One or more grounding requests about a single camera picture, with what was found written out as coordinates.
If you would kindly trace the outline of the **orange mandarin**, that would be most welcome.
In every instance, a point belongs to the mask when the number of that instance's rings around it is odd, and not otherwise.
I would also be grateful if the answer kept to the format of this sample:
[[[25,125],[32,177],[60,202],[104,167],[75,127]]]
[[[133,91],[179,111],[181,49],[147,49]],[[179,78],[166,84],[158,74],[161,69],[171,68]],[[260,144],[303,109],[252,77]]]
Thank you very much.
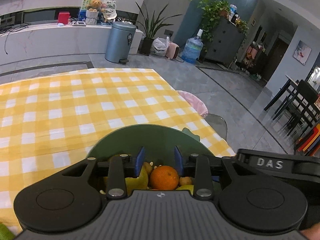
[[[179,184],[179,175],[173,167],[162,165],[151,172],[149,184],[152,189],[174,190]]]

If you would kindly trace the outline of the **small brown longan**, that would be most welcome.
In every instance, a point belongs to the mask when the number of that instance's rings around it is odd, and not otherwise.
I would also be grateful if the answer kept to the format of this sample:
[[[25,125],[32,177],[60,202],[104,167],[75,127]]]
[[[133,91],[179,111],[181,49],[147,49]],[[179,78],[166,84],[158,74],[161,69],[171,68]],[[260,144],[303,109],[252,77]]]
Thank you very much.
[[[184,186],[184,185],[193,185],[193,179],[190,177],[180,177],[179,179],[179,185]]]

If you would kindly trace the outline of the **yellow-green mango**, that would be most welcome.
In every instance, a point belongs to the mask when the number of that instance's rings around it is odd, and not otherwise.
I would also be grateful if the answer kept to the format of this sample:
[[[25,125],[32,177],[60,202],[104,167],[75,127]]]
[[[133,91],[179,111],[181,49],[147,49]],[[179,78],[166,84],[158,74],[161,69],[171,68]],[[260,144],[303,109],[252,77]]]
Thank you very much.
[[[103,176],[107,197],[111,199],[126,198],[134,190],[146,190],[149,182],[146,169],[141,166],[138,176],[134,178],[132,175],[135,175],[134,168],[125,168],[123,162],[118,159],[112,161],[107,176]]]

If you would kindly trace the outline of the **green plastic bowl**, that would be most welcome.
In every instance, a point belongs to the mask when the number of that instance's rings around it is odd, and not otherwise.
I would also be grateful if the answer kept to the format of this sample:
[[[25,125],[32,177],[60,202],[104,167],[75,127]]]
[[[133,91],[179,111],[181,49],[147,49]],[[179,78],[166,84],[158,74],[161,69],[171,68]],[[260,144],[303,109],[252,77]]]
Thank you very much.
[[[108,161],[112,156],[127,153],[136,155],[141,147],[145,148],[144,168],[148,176],[162,165],[174,168],[174,148],[178,147],[183,158],[192,153],[213,155],[200,142],[200,137],[185,128],[182,131],[159,125],[133,125],[120,128],[101,139],[90,150],[88,156],[97,159],[97,173],[107,176]],[[211,167],[213,176],[221,170],[221,160],[215,157],[215,166]]]

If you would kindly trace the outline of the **transparent grey chair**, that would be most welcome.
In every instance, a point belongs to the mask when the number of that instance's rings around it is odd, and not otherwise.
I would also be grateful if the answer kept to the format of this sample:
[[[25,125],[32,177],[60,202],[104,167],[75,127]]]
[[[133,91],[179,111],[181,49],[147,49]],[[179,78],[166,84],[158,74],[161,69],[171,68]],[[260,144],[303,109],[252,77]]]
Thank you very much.
[[[227,140],[228,127],[224,118],[216,114],[207,114],[204,119],[221,138]]]

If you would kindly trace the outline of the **yellow checkered tablecloth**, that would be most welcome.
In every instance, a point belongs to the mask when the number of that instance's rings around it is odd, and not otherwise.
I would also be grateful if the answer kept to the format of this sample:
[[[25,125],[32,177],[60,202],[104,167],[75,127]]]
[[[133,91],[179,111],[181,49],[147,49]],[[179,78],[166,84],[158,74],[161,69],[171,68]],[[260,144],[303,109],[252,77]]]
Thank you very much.
[[[188,128],[217,156],[234,151],[152,69],[100,68],[1,85],[1,223],[26,186],[72,165],[102,137],[135,124]]]

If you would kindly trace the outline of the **black dining chair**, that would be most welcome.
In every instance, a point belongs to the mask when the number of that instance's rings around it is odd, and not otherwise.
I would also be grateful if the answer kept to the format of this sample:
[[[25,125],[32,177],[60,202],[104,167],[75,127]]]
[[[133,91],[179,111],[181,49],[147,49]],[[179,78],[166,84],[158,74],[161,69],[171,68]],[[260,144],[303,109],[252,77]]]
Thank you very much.
[[[272,120],[279,121],[288,114],[287,122],[281,128],[288,137],[302,135],[307,129],[319,123],[319,107],[316,102],[319,93],[306,81],[294,81],[289,76],[279,92],[264,107],[268,111],[285,93],[285,99],[273,114]]]

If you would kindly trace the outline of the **blue water jug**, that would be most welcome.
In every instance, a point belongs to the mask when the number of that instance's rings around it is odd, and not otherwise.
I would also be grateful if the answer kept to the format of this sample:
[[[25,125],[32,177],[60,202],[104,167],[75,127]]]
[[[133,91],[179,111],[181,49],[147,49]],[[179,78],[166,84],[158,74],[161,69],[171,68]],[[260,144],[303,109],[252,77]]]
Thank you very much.
[[[200,56],[201,50],[203,48],[203,42],[201,40],[203,30],[199,29],[195,37],[189,38],[184,46],[181,53],[181,59],[187,63],[195,64]]]

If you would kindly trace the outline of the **pink small appliance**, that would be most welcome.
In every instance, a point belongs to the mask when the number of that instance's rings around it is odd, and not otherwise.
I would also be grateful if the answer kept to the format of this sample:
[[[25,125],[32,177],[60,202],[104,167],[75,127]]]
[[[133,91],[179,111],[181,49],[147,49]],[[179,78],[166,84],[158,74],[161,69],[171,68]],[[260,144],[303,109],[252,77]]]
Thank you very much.
[[[168,59],[176,59],[180,51],[179,46],[174,42],[169,42],[165,57]]]

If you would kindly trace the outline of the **white plastic bag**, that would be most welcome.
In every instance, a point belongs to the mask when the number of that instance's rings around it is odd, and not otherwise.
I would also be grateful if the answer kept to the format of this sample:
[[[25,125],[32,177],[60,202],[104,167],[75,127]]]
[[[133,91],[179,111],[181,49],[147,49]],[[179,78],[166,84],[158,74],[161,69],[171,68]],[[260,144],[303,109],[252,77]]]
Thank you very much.
[[[170,37],[154,39],[150,53],[156,56],[164,57],[170,44]]]

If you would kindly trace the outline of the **blue-grey pedal bin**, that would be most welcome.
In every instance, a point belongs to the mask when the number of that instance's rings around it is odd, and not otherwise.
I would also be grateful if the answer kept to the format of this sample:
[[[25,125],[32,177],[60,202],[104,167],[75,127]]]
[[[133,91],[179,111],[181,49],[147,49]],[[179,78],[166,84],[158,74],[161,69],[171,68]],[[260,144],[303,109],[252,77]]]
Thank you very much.
[[[113,22],[107,41],[105,59],[109,62],[126,64],[137,27],[124,22]]]

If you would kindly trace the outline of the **dark grey drawer cabinet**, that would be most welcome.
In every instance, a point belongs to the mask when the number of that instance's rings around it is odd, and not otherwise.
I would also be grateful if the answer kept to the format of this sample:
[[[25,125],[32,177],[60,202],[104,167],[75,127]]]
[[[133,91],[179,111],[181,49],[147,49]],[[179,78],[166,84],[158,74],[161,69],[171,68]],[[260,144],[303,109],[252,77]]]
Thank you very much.
[[[236,56],[245,34],[233,23],[220,17],[218,25],[213,29],[213,39],[206,44],[204,59],[229,65]]]

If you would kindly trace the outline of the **green cucumber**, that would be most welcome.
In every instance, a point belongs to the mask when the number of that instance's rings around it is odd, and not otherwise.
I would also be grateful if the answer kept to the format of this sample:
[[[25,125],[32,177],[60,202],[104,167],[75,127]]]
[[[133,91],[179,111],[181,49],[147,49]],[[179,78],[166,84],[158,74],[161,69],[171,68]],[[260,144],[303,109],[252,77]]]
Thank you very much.
[[[13,240],[15,235],[4,225],[0,224],[0,240]]]

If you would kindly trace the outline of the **potted long-leaf plant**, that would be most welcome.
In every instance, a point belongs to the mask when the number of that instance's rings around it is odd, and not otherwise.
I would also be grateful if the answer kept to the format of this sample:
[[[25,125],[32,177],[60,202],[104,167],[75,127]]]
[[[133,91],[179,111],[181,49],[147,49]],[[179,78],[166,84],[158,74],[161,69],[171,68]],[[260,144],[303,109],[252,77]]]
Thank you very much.
[[[138,24],[140,24],[143,27],[143,31],[145,34],[145,37],[142,42],[140,53],[149,56],[151,51],[151,46],[154,41],[154,36],[156,35],[157,31],[163,27],[171,26],[171,23],[167,23],[166,20],[179,17],[182,14],[175,14],[171,16],[163,16],[164,11],[167,9],[168,4],[166,4],[162,10],[159,11],[158,14],[156,14],[156,11],[154,10],[151,15],[149,15],[148,9],[145,4],[144,8],[136,2],[136,6],[139,9],[139,12],[143,18],[143,21],[137,21]]]

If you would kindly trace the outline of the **white long tv counter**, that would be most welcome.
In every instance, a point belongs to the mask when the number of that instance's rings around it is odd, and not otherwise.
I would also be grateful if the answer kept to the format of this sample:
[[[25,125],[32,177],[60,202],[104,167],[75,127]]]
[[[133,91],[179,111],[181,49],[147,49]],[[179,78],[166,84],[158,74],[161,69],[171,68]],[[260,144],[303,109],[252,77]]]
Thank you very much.
[[[85,27],[46,23],[29,25],[1,35],[1,65],[41,57],[78,54],[105,54],[111,26]],[[129,54],[136,54],[142,38],[137,29]]]

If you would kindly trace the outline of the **green ivy plant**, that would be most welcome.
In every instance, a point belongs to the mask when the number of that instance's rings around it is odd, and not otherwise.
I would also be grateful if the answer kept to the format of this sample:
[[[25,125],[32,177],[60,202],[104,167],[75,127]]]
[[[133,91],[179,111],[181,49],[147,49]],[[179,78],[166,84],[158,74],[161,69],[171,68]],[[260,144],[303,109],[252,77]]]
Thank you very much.
[[[198,8],[202,10],[200,29],[203,30],[202,40],[213,41],[213,30],[221,18],[228,19],[231,13],[230,4],[226,0],[199,0]]]

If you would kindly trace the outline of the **teddy bear bouquet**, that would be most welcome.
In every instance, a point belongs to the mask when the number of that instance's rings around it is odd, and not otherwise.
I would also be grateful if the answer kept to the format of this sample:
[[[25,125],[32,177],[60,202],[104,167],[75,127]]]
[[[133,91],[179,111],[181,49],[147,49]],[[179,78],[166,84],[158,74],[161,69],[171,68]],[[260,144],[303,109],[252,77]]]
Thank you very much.
[[[103,23],[102,9],[102,0],[90,0],[89,3],[86,5],[86,24],[96,25]]]

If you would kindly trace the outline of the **red box on counter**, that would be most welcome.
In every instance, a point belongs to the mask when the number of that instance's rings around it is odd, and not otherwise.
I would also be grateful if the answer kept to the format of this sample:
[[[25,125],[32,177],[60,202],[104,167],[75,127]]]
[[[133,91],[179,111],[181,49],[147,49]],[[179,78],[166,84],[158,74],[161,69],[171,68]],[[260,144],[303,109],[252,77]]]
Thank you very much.
[[[58,14],[58,23],[61,23],[61,24],[68,24],[68,21],[69,21],[69,17],[70,17],[70,13],[67,12],[67,11],[61,11],[59,12]]]

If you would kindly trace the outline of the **framed wall picture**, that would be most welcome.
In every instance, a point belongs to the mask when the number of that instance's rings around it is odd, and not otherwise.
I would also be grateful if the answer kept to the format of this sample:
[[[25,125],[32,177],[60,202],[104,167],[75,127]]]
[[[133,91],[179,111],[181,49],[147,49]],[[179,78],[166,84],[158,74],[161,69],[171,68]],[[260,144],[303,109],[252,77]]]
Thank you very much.
[[[312,49],[305,44],[303,41],[299,41],[297,47],[293,53],[293,58],[300,62],[302,65],[305,65]]]

